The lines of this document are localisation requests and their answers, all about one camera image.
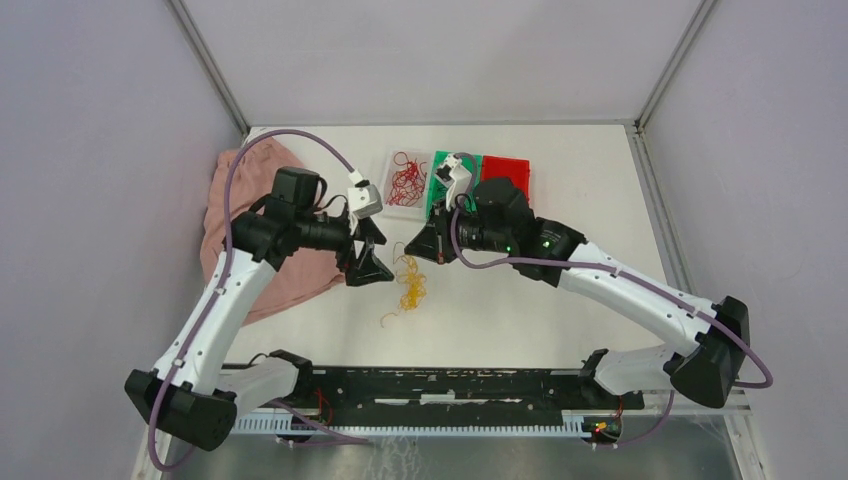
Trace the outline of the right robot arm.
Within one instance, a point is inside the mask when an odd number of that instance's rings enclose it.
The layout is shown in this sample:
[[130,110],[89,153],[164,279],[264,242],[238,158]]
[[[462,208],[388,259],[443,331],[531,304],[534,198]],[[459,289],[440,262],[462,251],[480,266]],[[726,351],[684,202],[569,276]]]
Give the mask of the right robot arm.
[[449,264],[467,250],[502,254],[521,276],[582,295],[635,322],[661,345],[594,351],[577,382],[580,400],[602,408],[617,395],[674,390],[708,408],[725,405],[751,352],[749,310],[732,296],[719,302],[653,280],[613,259],[583,233],[538,217],[507,178],[480,183],[475,208],[464,195],[434,204],[408,255]]

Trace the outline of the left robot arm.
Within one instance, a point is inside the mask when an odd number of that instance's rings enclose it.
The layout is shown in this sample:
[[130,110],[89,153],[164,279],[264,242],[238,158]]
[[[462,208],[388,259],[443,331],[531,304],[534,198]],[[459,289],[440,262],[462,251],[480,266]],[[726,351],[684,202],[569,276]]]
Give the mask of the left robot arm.
[[379,189],[358,172],[338,216],[318,204],[326,182],[297,167],[277,170],[270,193],[230,224],[212,279],[177,338],[148,370],[133,370],[124,391],[152,432],[205,451],[218,448],[236,420],[273,400],[307,404],[315,391],[309,360],[281,354],[224,380],[220,373],[238,330],[286,259],[299,250],[331,252],[346,285],[390,282],[376,257],[386,242],[372,220]]

